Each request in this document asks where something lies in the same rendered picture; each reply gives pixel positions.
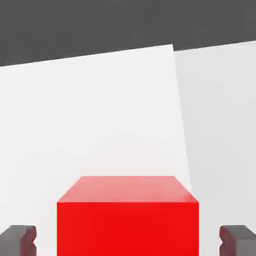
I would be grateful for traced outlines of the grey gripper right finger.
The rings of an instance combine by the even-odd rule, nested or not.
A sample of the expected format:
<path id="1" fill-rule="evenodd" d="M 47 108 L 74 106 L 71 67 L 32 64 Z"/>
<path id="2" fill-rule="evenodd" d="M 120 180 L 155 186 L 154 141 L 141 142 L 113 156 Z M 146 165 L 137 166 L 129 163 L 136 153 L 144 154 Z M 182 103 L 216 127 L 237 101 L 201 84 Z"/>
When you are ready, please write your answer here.
<path id="1" fill-rule="evenodd" d="M 256 234 L 245 225 L 222 225 L 219 256 L 256 256 Z"/>

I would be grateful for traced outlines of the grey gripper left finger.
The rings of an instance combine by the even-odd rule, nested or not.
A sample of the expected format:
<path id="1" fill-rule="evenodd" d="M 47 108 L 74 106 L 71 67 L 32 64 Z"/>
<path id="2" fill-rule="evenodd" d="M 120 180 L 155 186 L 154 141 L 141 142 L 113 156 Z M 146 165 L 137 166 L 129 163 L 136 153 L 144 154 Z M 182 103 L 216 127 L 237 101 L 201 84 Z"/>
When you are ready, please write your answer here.
<path id="1" fill-rule="evenodd" d="M 0 256 L 37 256 L 34 225 L 11 225 L 0 234 Z"/>

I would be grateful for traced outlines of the small red cube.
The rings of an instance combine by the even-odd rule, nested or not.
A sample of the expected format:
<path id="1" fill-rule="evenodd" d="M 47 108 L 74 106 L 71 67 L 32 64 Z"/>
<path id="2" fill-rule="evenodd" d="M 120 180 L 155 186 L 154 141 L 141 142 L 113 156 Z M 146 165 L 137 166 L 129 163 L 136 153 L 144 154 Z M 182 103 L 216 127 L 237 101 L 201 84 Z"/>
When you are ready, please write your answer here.
<path id="1" fill-rule="evenodd" d="M 199 202 L 173 176 L 83 176 L 57 202 L 57 256 L 199 256 Z"/>

